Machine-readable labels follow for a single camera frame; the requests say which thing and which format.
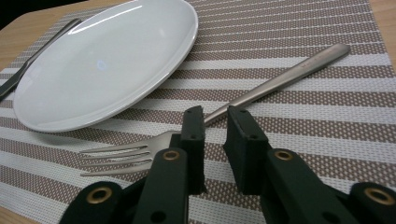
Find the stripe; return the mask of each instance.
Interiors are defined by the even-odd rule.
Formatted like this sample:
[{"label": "stripe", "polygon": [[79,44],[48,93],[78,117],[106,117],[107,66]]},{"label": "stripe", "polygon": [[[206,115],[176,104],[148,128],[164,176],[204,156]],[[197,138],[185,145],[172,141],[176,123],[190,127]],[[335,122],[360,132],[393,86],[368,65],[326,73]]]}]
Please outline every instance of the stripe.
[{"label": "stripe", "polygon": [[[323,48],[314,49],[309,54],[314,55]],[[308,57],[294,58],[262,58],[267,53],[261,55],[258,59],[227,59],[217,61],[188,61],[181,64],[180,70],[198,70],[198,69],[246,69],[246,68],[285,68],[293,67],[295,64],[302,62]],[[367,55],[348,55],[341,61],[333,63],[331,66],[391,66],[389,56],[384,54],[367,54]]]},{"label": "stripe", "polygon": [[20,68],[5,68],[0,73],[1,74],[15,74],[16,72],[18,72],[18,70],[20,70]]},{"label": "stripe", "polygon": [[189,217],[204,223],[265,223],[262,212],[190,197]]},{"label": "stripe", "polygon": [[19,189],[29,190],[61,203],[71,203],[80,188],[49,179],[44,176],[32,175],[0,165],[1,182]]},{"label": "stripe", "polygon": [[217,4],[229,4],[234,2],[235,0],[218,0],[216,1],[216,4],[208,4],[208,2],[211,2],[210,0],[187,0],[186,2],[188,2],[190,5],[192,5],[193,7],[199,7],[199,6],[207,6],[207,5],[217,5]]},{"label": "stripe", "polygon": [[[243,49],[243,50],[218,50],[218,51],[203,51],[191,52],[186,61],[223,61],[223,60],[246,60],[246,59],[262,59],[262,58],[282,58],[282,57],[309,57],[315,55],[323,50],[323,47],[328,47],[334,42],[328,42],[325,45],[305,46],[305,47],[287,47],[275,49]],[[351,55],[357,54],[384,54],[385,45],[382,42],[377,43],[358,43],[358,48],[352,48]]]},{"label": "stripe", "polygon": [[[275,148],[287,148],[296,153],[343,158],[344,160],[396,163],[396,147],[392,143],[368,142],[348,139],[331,139],[315,136],[299,136],[282,133],[265,133]],[[222,145],[226,130],[207,129],[205,158],[227,161]]]},{"label": "stripe", "polygon": [[[266,78],[257,79],[168,79],[159,89],[250,91]],[[393,78],[304,78],[283,91],[390,91],[396,92]]]},{"label": "stripe", "polygon": [[234,9],[232,11],[244,11],[246,12],[249,9],[256,9],[256,8],[263,8],[264,10],[271,10],[273,9],[286,9],[289,7],[292,7],[293,9],[296,9],[298,11],[299,8],[303,9],[314,9],[314,8],[319,8],[318,5],[320,4],[325,4],[324,7],[333,7],[334,5],[334,0],[328,0],[328,1],[322,1],[322,2],[311,2],[311,3],[301,3],[301,4],[290,4],[290,5],[278,5],[278,6],[268,6],[270,5],[270,2],[259,2],[259,3],[243,3],[241,1],[231,1],[228,2],[227,4],[224,3],[216,3],[216,4],[206,4],[206,5],[200,5],[200,6],[195,6],[196,11],[202,15],[202,12],[207,12],[207,11],[230,11],[230,10],[224,10],[224,9]]},{"label": "stripe", "polygon": [[[146,99],[217,101],[219,102],[217,107],[219,107],[222,102],[230,102],[247,92],[226,90],[156,90]],[[276,91],[262,97],[256,103],[394,107],[396,106],[394,102],[395,97],[395,92]]]},{"label": "stripe", "polygon": [[[344,33],[344,29],[340,29],[341,26],[345,27],[346,30],[352,30],[349,33]],[[225,42],[242,42],[242,41],[255,41],[255,40],[272,40],[272,39],[301,39],[312,36],[330,36],[330,35],[349,35],[349,34],[361,34],[364,32],[378,33],[375,24],[372,22],[365,23],[351,23],[351,24],[332,24],[325,27],[306,27],[304,29],[294,28],[291,29],[295,33],[291,34],[286,29],[275,29],[275,30],[263,30],[263,31],[251,31],[251,32],[236,32],[217,34],[214,32],[208,35],[205,32],[200,33],[195,41],[195,46],[203,44],[213,43],[225,43]]]},{"label": "stripe", "polygon": [[93,141],[81,141],[77,138],[66,137],[66,136],[56,136],[47,133],[35,133],[27,131],[27,128],[22,128],[22,126],[10,127],[14,129],[9,129],[6,127],[0,127],[0,136],[5,139],[22,141],[24,143],[38,145],[42,147],[54,147],[59,149],[80,152],[81,150],[91,149],[96,147],[108,147],[108,144],[102,144]]},{"label": "stripe", "polygon": [[15,119],[16,118],[13,109],[3,108],[2,106],[0,106],[0,115],[3,118],[9,118],[9,119]]},{"label": "stripe", "polygon": [[[342,158],[307,154],[299,154],[299,156],[319,178],[327,176],[354,182],[369,181],[396,187],[396,164],[344,160]],[[205,177],[234,183],[233,171],[228,162],[205,161]]]},{"label": "stripe", "polygon": [[18,58],[16,58],[12,63],[10,63],[10,64],[7,66],[7,68],[10,68],[10,69],[17,69],[17,68],[22,67],[23,64],[24,64],[24,61],[18,60]]},{"label": "stripe", "polygon": [[[63,154],[57,149],[49,150],[49,154],[51,153],[51,155],[56,155],[58,160],[64,160],[63,164],[69,163],[66,167],[63,166],[63,164],[59,164],[57,160],[46,158],[48,156],[40,155],[39,153],[26,154],[20,149],[11,149],[8,151],[9,152],[0,151],[0,164],[2,166],[25,172],[26,174],[44,176],[48,179],[62,182],[81,189],[98,181],[112,181],[121,185],[123,188],[126,188],[131,184],[130,181],[124,181],[110,176],[93,176],[90,178],[80,176],[79,174],[88,172],[88,170],[80,168],[84,162],[81,160],[81,157],[77,158],[76,155],[72,155],[73,153],[66,152]],[[71,161],[65,156],[72,156],[74,160]]]},{"label": "stripe", "polygon": [[[380,123],[362,123],[362,122],[345,122],[337,120],[316,120],[316,119],[294,119],[294,118],[270,118],[263,114],[264,117],[255,117],[256,121],[267,133],[283,133],[303,136],[318,136],[318,137],[329,137],[337,139],[352,139],[361,141],[380,141],[380,142],[391,142],[395,143],[396,126],[394,124],[380,124]],[[80,137],[82,133],[91,136],[88,139],[92,139],[92,136],[98,136],[97,129],[105,129],[111,132],[128,132],[131,129],[139,129],[145,126],[145,123],[136,124],[131,121],[126,121],[130,118],[138,119],[139,121],[148,122],[159,122],[168,123],[173,120],[177,123],[173,127],[166,127],[167,130],[180,130],[182,119],[181,112],[165,112],[152,111],[152,110],[127,110],[121,114],[118,114],[114,118],[122,119],[117,121],[105,121],[101,122],[92,128],[77,130],[74,132],[67,133],[53,133],[50,135],[62,135],[68,137]],[[22,124],[16,119],[0,118],[0,126],[12,129],[27,130]],[[226,128],[225,122],[218,122],[216,127]],[[104,138],[111,136],[111,133],[104,135]]]},{"label": "stripe", "polygon": [[[40,145],[33,145],[25,143],[22,140],[17,142],[12,139],[0,138],[0,142],[7,146],[1,152],[5,158],[11,158],[16,161],[25,161],[25,163],[12,164],[6,159],[2,159],[2,164],[12,167],[17,170],[22,170],[27,173],[35,175],[43,175],[59,182],[74,185],[80,188],[86,187],[93,183],[92,181],[108,180],[121,185],[122,187],[128,186],[131,182],[144,177],[147,172],[138,172],[128,175],[113,175],[111,177],[93,177],[87,178],[79,176],[82,173],[97,172],[104,170],[119,169],[125,166],[108,166],[108,167],[81,167],[92,161],[83,161],[82,154],[61,150],[54,147],[42,147]],[[37,170],[29,170],[29,167],[36,167]]]},{"label": "stripe", "polygon": [[[10,140],[30,142],[29,140],[25,140],[24,138],[21,139],[21,137],[23,136],[23,133],[20,133],[17,131],[13,131],[13,132],[15,132],[15,134],[11,134],[10,136],[14,137],[14,139],[10,138]],[[232,174],[230,172],[227,173],[227,170],[230,170],[230,168],[227,168],[227,166],[229,167],[229,164],[220,162],[219,164],[222,164],[222,165],[219,165],[216,163],[216,161],[212,161],[212,160],[218,160],[218,157],[225,158],[222,148],[221,148],[221,144],[223,143],[223,141],[225,141],[225,137],[222,137],[222,135],[225,135],[225,131],[223,131],[223,133],[219,133],[219,132],[214,133],[213,129],[209,129],[207,131],[207,135],[206,135],[206,136],[208,136],[207,142],[209,142],[209,143],[213,142],[213,139],[210,139],[213,137],[214,138],[217,137],[217,139],[221,139],[221,142],[218,143],[217,146],[209,146],[206,148],[205,151],[206,151],[207,155],[206,155],[206,161],[205,161],[205,173],[208,178],[216,178],[216,179],[220,178],[221,181],[227,182],[227,181],[230,181],[230,179],[231,180],[233,179]],[[395,155],[394,145],[391,145],[391,144],[386,144],[386,143],[383,143],[383,144],[371,143],[370,144],[370,143],[359,142],[359,141],[339,141],[339,142],[337,142],[337,141],[331,141],[331,139],[322,139],[321,142],[317,141],[315,143],[315,142],[312,142],[312,140],[309,138],[304,139],[299,136],[294,136],[294,137],[290,136],[289,138],[285,137],[284,139],[283,138],[279,139],[279,137],[276,138],[276,135],[273,135],[273,134],[267,134],[267,135],[270,138],[270,142],[274,147],[288,148],[288,149],[296,151],[297,153],[300,153],[302,155],[304,154],[309,160],[313,161],[312,162],[312,163],[314,163],[314,164],[312,164],[314,166],[313,169],[315,167],[319,167],[319,168],[323,167],[324,164],[326,164],[326,163],[322,163],[321,161],[327,160],[330,163],[330,166],[331,166],[330,169],[333,170],[334,168],[332,168],[332,166],[334,166],[334,162],[332,160],[339,160],[340,162],[336,162],[336,163],[340,163],[341,168],[348,167],[349,164],[353,164],[354,166],[356,165],[358,167],[359,167],[359,164],[363,164],[365,167],[370,167],[370,169],[372,171],[377,171],[379,174],[387,172],[387,171],[389,171],[390,174],[386,175],[386,176],[392,176],[392,174],[395,174],[392,172],[392,170],[394,170],[394,164],[387,164],[387,163],[383,162],[384,159],[390,160],[389,162],[393,162],[393,163],[396,162],[396,159],[394,158],[394,155]],[[285,144],[285,142],[286,142],[286,144],[289,144],[289,146],[297,147],[297,149],[295,149],[295,147],[285,147],[284,145],[282,146],[281,144]],[[18,143],[18,142],[14,142],[14,143],[5,142],[4,143],[3,142],[3,144],[5,146],[9,146],[9,148],[20,148],[20,150],[23,153],[32,153],[32,152],[30,152],[32,150],[29,151],[27,149],[27,148],[29,148],[29,146],[24,146],[22,143]],[[339,146],[345,146],[346,148],[348,148],[348,150],[344,150],[342,147],[339,147]],[[356,152],[358,152],[358,153],[355,153],[353,151],[354,148],[353,147],[350,148],[351,146],[354,146]],[[363,151],[372,151],[373,148],[381,148],[382,150],[377,151],[374,154],[362,153]],[[51,152],[48,148],[46,148],[45,150],[38,148],[37,151],[41,151],[41,152],[48,151],[48,153],[44,153],[45,155],[47,155],[47,157],[58,158],[58,160],[60,158],[71,158],[70,160],[72,160],[72,161],[78,161],[78,159],[79,159],[79,158],[73,159],[76,157],[73,154],[57,155],[57,153],[64,154],[65,152],[63,150],[61,150],[60,152],[57,152],[56,150],[55,150],[55,152]],[[334,154],[339,154],[339,155],[335,155],[335,156],[339,156],[341,158],[334,158]],[[44,160],[41,157],[42,156],[38,156],[38,158],[36,158],[36,159]],[[57,162],[63,162],[64,165],[67,165],[67,164],[73,165],[74,164],[74,166],[76,166],[76,162],[67,163],[66,161],[62,161],[62,160],[59,160]],[[214,175],[214,174],[220,174],[220,175],[219,175],[219,177],[213,177],[212,175]]]},{"label": "stripe", "polygon": [[243,37],[235,38],[235,39],[258,39],[257,36],[263,37],[263,34],[267,36],[290,36],[290,34],[286,31],[293,31],[295,34],[303,34],[303,33],[318,33],[318,34],[338,34],[340,32],[344,32],[345,30],[351,30],[354,32],[364,32],[364,31],[377,31],[376,25],[374,21],[358,21],[358,22],[346,22],[340,24],[327,24],[327,25],[309,25],[307,24],[305,27],[290,27],[283,28],[277,27],[274,29],[253,29],[253,30],[245,30],[238,31],[230,28],[229,33],[217,33],[217,30],[201,30],[198,38],[195,40],[195,43],[200,43],[200,38],[204,37],[205,40],[208,40],[208,37],[213,37],[214,41],[219,39],[226,39],[228,35],[242,35]]},{"label": "stripe", "polygon": [[[171,111],[183,113],[186,109],[201,105],[206,113],[212,113],[222,105],[220,102],[182,101],[168,99],[145,99],[134,105],[131,110],[160,110],[169,115]],[[362,107],[338,105],[289,105],[255,103],[248,107],[254,117],[288,118],[288,119],[321,119],[364,123],[396,124],[394,107]]]},{"label": "stripe", "polygon": [[0,73],[0,79],[9,79],[13,76],[14,74],[10,74],[10,73]]},{"label": "stripe", "polygon": [[347,18],[352,17],[355,18],[364,18],[365,15],[370,15],[371,18],[373,16],[372,12],[368,6],[344,6],[344,8],[336,7],[336,8],[319,8],[316,11],[280,11],[277,13],[265,13],[265,10],[260,10],[252,13],[244,13],[244,12],[229,12],[230,14],[224,16],[214,16],[211,18],[202,18],[200,14],[198,17],[200,18],[200,25],[203,26],[216,26],[216,24],[221,24],[222,26],[227,26],[229,24],[248,24],[256,23],[256,22],[271,22],[271,21],[309,21],[309,20],[317,20],[317,19],[326,19],[331,20],[335,18]]},{"label": "stripe", "polygon": [[209,13],[197,12],[200,23],[220,22],[220,21],[236,21],[246,19],[261,18],[266,21],[280,21],[302,18],[323,18],[323,17],[342,17],[344,15],[359,16],[363,13],[371,13],[370,5],[357,4],[357,5],[343,5],[338,7],[325,6],[320,7],[301,7],[293,8],[290,10],[274,10],[271,7],[249,7],[243,6],[242,8],[223,11],[210,11]]},{"label": "stripe", "polygon": [[[168,79],[245,79],[273,78],[286,71],[280,68],[176,70]],[[384,78],[395,77],[392,66],[330,66],[306,78]]]},{"label": "stripe", "polygon": [[189,219],[189,224],[205,224],[205,223],[197,220]]},{"label": "stripe", "polygon": [[39,223],[58,223],[67,204],[0,182],[0,205]]},{"label": "stripe", "polygon": [[250,210],[261,211],[260,197],[256,195],[243,195],[238,192],[235,183],[221,182],[214,179],[206,179],[207,192],[194,197],[206,199],[212,202],[225,203],[243,207]]},{"label": "stripe", "polygon": [[[249,34],[247,38],[242,38],[243,36],[233,36],[233,37],[238,37],[238,38],[224,38],[223,36],[222,39],[220,40],[207,40],[206,38],[204,41],[200,41],[199,43],[195,43],[195,51],[199,52],[201,51],[216,51],[216,50],[227,50],[227,49],[232,49],[232,50],[239,50],[239,49],[262,49],[262,46],[264,44],[262,41],[265,42],[272,42],[271,47],[272,48],[287,48],[287,47],[299,47],[303,43],[303,46],[309,46],[308,43],[312,43],[310,40],[312,38],[315,38],[317,40],[316,44],[320,44],[320,40],[325,40],[326,42],[323,42],[327,44],[328,39],[332,38],[344,38],[345,36],[355,36],[356,38],[353,42],[350,42],[348,44],[354,44],[354,43],[361,43],[361,42],[366,42],[366,43],[380,43],[378,38],[380,37],[380,33],[377,30],[374,31],[362,31],[362,32],[349,32],[349,33],[338,33],[338,34],[321,34],[321,35],[293,35],[293,36],[273,36],[273,37],[266,37],[262,35],[257,35],[256,37],[252,36],[252,34]],[[290,43],[291,40],[299,41],[299,45],[292,45]],[[289,44],[285,45],[281,41],[286,41]],[[276,42],[282,43],[280,46],[275,46],[274,44]]]},{"label": "stripe", "polygon": [[[160,122],[168,121],[170,112],[167,112],[167,119],[163,119],[161,111],[132,111],[121,113],[115,119],[140,119],[141,121]],[[380,141],[396,143],[394,137],[396,126],[394,124],[345,122],[334,120],[315,120],[315,119],[288,119],[288,118],[268,118],[255,117],[259,125],[267,133],[283,133],[303,136],[318,136],[337,139],[352,139],[361,141]],[[225,122],[218,122],[216,127],[226,128]]]},{"label": "stripe", "polygon": [[68,21],[68,20],[71,20],[74,18],[78,18],[79,16],[81,16],[81,17],[90,16],[91,17],[91,16],[94,16],[94,15],[108,9],[108,8],[111,8],[111,7],[114,7],[117,5],[120,5],[120,4],[113,4],[113,5],[109,5],[109,6],[95,7],[95,8],[90,8],[90,9],[84,9],[81,11],[76,11],[76,12],[64,15],[59,21]]},{"label": "stripe", "polygon": [[262,30],[275,30],[275,29],[296,29],[296,27],[305,28],[310,26],[332,26],[335,24],[350,24],[360,22],[375,22],[374,16],[371,13],[363,13],[358,17],[356,15],[343,15],[338,17],[322,17],[322,18],[302,18],[302,19],[279,19],[278,21],[268,21],[259,18],[251,19],[249,21],[232,21],[228,23],[200,23],[199,34],[207,35],[208,33],[213,34],[228,34],[236,32],[251,32],[251,31],[262,31]]},{"label": "stripe", "polygon": [[12,108],[12,100],[14,99],[14,92],[9,92],[6,98],[0,102],[0,107]]},{"label": "stripe", "polygon": [[[321,176],[320,180],[323,181],[324,184],[326,184],[328,186],[332,186],[333,188],[338,189],[338,190],[344,192],[345,194],[349,194],[351,186],[357,183],[355,181],[341,180],[341,179],[330,178],[330,177],[326,177],[326,176]],[[396,188],[394,188],[392,186],[384,185],[384,187],[387,187],[389,189],[396,191]]]}]

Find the silver fork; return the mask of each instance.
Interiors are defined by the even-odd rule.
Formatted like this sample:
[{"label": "silver fork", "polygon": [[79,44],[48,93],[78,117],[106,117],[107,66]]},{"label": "silver fork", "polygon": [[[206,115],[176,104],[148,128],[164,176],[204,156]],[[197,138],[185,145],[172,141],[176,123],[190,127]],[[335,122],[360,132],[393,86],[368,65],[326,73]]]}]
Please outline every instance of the silver fork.
[{"label": "silver fork", "polygon": [[[287,70],[282,75],[279,75],[262,83],[260,86],[232,100],[227,105],[224,105],[221,108],[217,109],[216,111],[214,111],[205,118],[205,126],[208,126],[213,121],[223,116],[226,113],[228,106],[230,105],[246,106],[251,102],[263,97],[264,95],[269,94],[270,92],[282,89],[287,85],[296,82],[299,79],[318,71],[319,69],[327,66],[328,64],[334,62],[335,60],[345,56],[349,51],[350,51],[350,47],[344,44],[335,44],[331,47],[328,47],[320,51],[311,58],[308,58],[303,62],[294,65],[291,69]],[[147,170],[151,167],[152,160],[154,159],[155,154],[158,151],[169,147],[172,134],[174,133],[180,133],[180,132],[168,131],[165,133],[161,133],[157,136],[151,137],[150,139],[146,139],[143,141],[139,141],[123,146],[102,147],[102,148],[83,150],[81,151],[81,153],[112,152],[112,151],[134,149],[132,151],[121,152],[112,155],[82,158],[83,160],[98,160],[98,159],[107,160],[107,159],[116,159],[116,158],[124,158],[124,157],[133,157],[127,160],[109,161],[109,162],[105,161],[105,162],[84,164],[82,166],[90,167],[90,166],[108,166],[108,165],[123,165],[123,164],[131,164],[134,166],[102,171],[102,172],[85,173],[81,175],[82,176],[124,175],[124,174]]]}]

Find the woven placemat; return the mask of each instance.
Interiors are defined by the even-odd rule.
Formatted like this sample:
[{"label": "woven placemat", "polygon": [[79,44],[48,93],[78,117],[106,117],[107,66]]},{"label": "woven placemat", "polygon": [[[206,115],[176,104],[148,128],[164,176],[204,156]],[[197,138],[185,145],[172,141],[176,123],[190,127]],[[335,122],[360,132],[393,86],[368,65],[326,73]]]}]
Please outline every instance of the woven placemat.
[{"label": "woven placemat", "polygon": [[[80,177],[82,149],[121,145],[180,130],[183,111],[210,113],[268,78],[335,43],[342,61],[247,107],[273,147],[291,149],[321,180],[343,192],[373,181],[396,189],[395,74],[368,0],[189,1],[199,16],[191,53],[160,88],[117,116],[67,133],[37,133],[0,104],[0,206],[42,223],[58,222],[81,189],[108,180],[123,187],[146,172]],[[62,17],[3,70],[6,81],[74,18]],[[222,144],[225,120],[206,129],[207,194],[190,197],[190,223],[265,223],[259,198],[240,195]]]}]

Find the knife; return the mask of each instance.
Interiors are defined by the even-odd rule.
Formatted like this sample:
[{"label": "knife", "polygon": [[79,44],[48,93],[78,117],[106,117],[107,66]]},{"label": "knife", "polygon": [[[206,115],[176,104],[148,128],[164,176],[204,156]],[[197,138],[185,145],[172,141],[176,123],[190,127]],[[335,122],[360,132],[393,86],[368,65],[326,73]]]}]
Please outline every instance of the knife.
[{"label": "knife", "polygon": [[0,102],[7,96],[7,93],[10,92],[13,87],[15,87],[23,77],[24,73],[26,70],[29,68],[29,66],[35,61],[35,59],[44,51],[46,50],[47,47],[49,47],[55,40],[57,40],[59,37],[64,35],[66,32],[71,30],[73,27],[77,26],[82,22],[81,19],[73,19],[69,23],[64,26],[58,33],[56,33],[55,36],[53,36],[41,49],[39,49],[32,57],[30,57],[16,72],[11,78],[9,78],[2,86],[0,86]]},{"label": "knife", "polygon": [[220,116],[227,112],[227,108],[230,105],[245,107],[255,100],[260,99],[264,95],[267,95],[273,91],[280,90],[290,84],[297,82],[298,80],[306,77],[318,70],[345,57],[350,52],[350,46],[345,44],[334,44],[314,56],[294,65],[292,68],[287,70],[280,76],[274,77],[253,90],[243,94],[242,96],[232,100],[227,105],[224,105],[208,115],[205,118],[205,124],[210,124],[217,120]]}]

